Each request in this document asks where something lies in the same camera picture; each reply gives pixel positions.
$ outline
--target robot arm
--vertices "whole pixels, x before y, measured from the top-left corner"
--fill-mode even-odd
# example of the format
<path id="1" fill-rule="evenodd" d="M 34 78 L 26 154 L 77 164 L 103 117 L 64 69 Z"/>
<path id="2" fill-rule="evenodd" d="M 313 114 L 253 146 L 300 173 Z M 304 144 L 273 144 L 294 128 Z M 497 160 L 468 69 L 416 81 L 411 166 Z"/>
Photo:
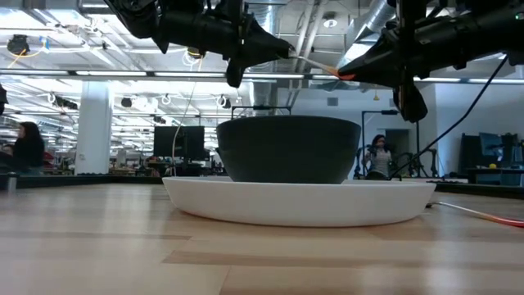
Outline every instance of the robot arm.
<path id="1" fill-rule="evenodd" d="M 510 65 L 524 63 L 523 0 L 457 0 L 470 12 L 460 16 L 426 18 L 425 0 L 397 0 L 398 21 L 390 22 L 377 43 L 363 56 L 339 70 L 353 80 L 394 89 L 395 104 L 405 120 L 427 114 L 413 77 L 425 79 L 433 70 L 506 52 Z"/>
<path id="2" fill-rule="evenodd" d="M 104 0 L 129 32 L 152 38 L 166 53 L 169 43 L 221 54 L 229 61 L 228 84 L 238 87 L 244 70 L 288 58 L 294 50 L 260 27 L 242 0 L 221 0 L 204 9 L 203 0 Z"/>

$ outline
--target computer monitor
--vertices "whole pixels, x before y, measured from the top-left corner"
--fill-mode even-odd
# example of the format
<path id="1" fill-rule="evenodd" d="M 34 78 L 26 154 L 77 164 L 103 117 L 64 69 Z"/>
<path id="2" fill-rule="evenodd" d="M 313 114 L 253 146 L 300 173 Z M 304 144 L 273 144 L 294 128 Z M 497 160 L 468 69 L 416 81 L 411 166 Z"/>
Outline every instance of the computer monitor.
<path id="1" fill-rule="evenodd" d="M 480 132 L 479 137 L 481 139 L 482 155 L 485 157 L 497 157 L 497 161 L 502 161 L 504 145 L 500 135 Z"/>
<path id="2" fill-rule="evenodd" d="M 177 126 L 155 127 L 153 155 L 157 157 L 171 157 L 173 155 L 173 139 L 177 128 Z M 204 133 L 203 126 L 181 127 L 177 134 L 174 155 L 192 160 L 205 159 Z"/>

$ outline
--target black cable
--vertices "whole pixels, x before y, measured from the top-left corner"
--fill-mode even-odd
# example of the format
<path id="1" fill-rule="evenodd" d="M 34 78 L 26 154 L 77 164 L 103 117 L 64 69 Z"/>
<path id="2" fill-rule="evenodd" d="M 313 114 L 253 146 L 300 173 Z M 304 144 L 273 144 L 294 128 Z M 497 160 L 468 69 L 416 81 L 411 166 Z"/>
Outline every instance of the black cable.
<path id="1" fill-rule="evenodd" d="M 400 168 L 398 168 L 397 170 L 395 170 L 391 176 L 390 176 L 390 180 L 393 179 L 393 177 L 399 173 L 401 170 L 403 170 L 407 165 L 409 165 L 409 163 L 411 163 L 414 159 L 418 159 L 424 152 L 427 152 L 427 150 L 429 150 L 433 144 L 437 143 L 441 138 L 445 137 L 451 130 L 453 130 L 455 127 L 457 127 L 460 123 L 462 123 L 462 121 L 464 119 L 466 119 L 466 117 L 469 115 L 469 113 L 473 110 L 473 108 L 475 107 L 475 105 L 477 104 L 477 102 L 479 101 L 479 99 L 481 99 L 482 97 L 482 94 L 484 94 L 484 92 L 486 91 L 486 89 L 488 88 L 488 86 L 490 86 L 491 84 L 491 81 L 495 78 L 495 76 L 499 73 L 500 69 L 502 69 L 502 66 L 506 63 L 506 61 L 508 60 L 508 55 L 506 55 L 506 57 L 500 62 L 499 66 L 497 66 L 497 68 L 495 69 L 495 71 L 493 72 L 493 74 L 491 75 L 491 77 L 486 81 L 486 83 L 484 84 L 484 87 L 482 87 L 482 90 L 478 93 L 477 97 L 475 98 L 475 100 L 473 101 L 472 105 L 468 108 L 468 110 L 466 111 L 466 113 L 460 118 L 458 119 L 457 122 L 455 122 L 455 124 L 451 125 L 451 127 L 449 127 L 444 133 L 442 133 L 441 135 L 439 135 L 435 140 L 433 140 L 430 144 L 428 144 L 422 151 L 418 152 L 415 156 L 413 156 L 407 163 L 405 163 L 404 165 L 402 165 Z"/>

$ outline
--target white plate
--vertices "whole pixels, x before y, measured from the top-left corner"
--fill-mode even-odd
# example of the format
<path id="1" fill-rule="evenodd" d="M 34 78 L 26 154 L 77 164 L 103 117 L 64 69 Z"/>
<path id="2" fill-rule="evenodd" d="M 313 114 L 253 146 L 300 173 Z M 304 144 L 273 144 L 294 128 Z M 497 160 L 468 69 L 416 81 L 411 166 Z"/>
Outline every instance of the white plate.
<path id="1" fill-rule="evenodd" d="M 434 184 L 348 180 L 343 184 L 235 183 L 229 177 L 171 177 L 164 185 L 187 213 L 257 225 L 383 225 L 418 216 Z"/>

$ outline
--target ceiling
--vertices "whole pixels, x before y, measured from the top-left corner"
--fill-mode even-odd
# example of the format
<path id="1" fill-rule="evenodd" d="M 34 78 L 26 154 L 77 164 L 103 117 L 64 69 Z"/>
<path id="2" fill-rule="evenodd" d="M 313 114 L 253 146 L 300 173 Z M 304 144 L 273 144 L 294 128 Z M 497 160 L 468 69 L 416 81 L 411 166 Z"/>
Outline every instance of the ceiling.
<path id="1" fill-rule="evenodd" d="M 136 39 L 109 14 L 102 0 L 83 0 L 79 10 L 74 9 L 20 9 L 21 0 L 7 0 L 0 4 L 0 68 L 6 69 L 57 69 L 57 70 L 157 70 L 157 71 L 218 71 L 225 72 L 227 63 L 222 57 L 210 53 L 200 61 L 188 58 L 186 48 L 171 45 L 162 54 L 150 39 Z M 251 2 L 255 10 L 260 1 Z M 273 0 L 271 12 L 264 20 L 274 20 L 273 33 L 291 44 L 298 41 L 298 32 L 304 19 L 306 0 Z M 328 65 L 336 65 L 345 53 L 345 33 L 351 18 L 368 11 L 369 0 L 328 1 L 324 11 L 333 11 L 337 25 L 331 28 L 320 25 L 315 36 L 310 58 Z M 27 57 L 16 59 L 7 51 L 7 42 L 13 34 L 28 36 L 30 52 Z M 466 75 L 486 77 L 496 64 L 496 58 L 479 61 L 462 74 L 454 70 L 443 70 L 437 76 Z M 291 70 L 290 61 L 278 61 L 273 71 L 280 73 Z M 64 110 L 53 105 L 54 97 L 64 98 L 80 106 L 82 81 L 77 79 L 30 79 L 23 76 L 0 77 L 8 91 L 10 104 L 7 111 L 21 111 L 22 115 L 11 114 L 3 121 L 0 138 L 13 141 L 16 137 L 16 121 L 32 120 L 40 124 L 50 148 L 58 152 L 75 148 L 78 112 Z M 180 116 L 187 108 L 192 115 L 185 118 L 184 125 L 204 125 L 206 144 L 216 145 L 214 127 L 227 120 L 230 110 L 219 106 L 217 99 L 229 98 L 233 106 L 250 106 L 253 103 L 251 82 L 239 89 L 224 82 L 187 81 L 133 81 L 118 79 L 111 83 L 115 95 L 113 118 L 113 152 L 129 148 L 149 152 L 152 149 L 151 128 L 156 114 L 166 120 L 167 125 L 180 124 Z M 133 106 L 121 106 L 122 98 L 132 98 Z"/>

